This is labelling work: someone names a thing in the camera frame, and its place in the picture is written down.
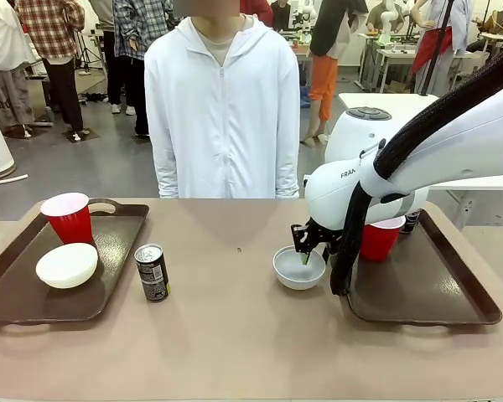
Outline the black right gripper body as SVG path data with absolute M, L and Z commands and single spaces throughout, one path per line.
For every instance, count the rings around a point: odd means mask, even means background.
M 342 229 L 327 229 L 317 224 L 313 219 L 309 219 L 306 241 L 310 248 L 315 248 L 320 243 L 324 243 L 328 247 L 336 247 L 342 239 L 343 233 Z

